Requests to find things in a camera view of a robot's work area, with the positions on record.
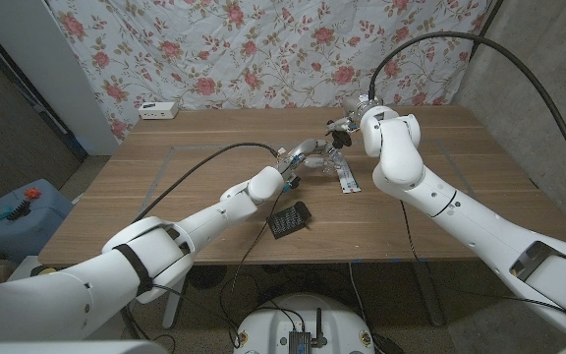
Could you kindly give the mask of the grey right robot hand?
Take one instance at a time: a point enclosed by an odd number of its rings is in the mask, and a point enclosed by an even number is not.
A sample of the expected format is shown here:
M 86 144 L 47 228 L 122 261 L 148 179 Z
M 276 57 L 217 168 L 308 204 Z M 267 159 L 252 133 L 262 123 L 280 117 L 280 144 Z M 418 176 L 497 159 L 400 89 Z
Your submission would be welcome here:
M 348 96 L 342 100 L 342 117 L 326 124 L 326 131 L 354 133 L 360 129 L 363 115 L 371 108 L 382 105 L 381 99 L 369 99 L 367 94 Z

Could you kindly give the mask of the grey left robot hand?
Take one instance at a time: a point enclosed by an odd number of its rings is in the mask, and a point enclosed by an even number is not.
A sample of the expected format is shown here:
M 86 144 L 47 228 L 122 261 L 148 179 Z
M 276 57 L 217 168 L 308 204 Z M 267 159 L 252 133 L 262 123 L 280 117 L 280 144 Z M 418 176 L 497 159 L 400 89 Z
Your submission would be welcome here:
M 278 158 L 277 170 L 283 178 L 282 191 L 298 187 L 300 177 L 296 170 L 305 166 L 308 168 L 326 168 L 333 165 L 333 158 L 337 154 L 336 147 L 326 141 L 308 139 L 289 152 L 283 152 Z

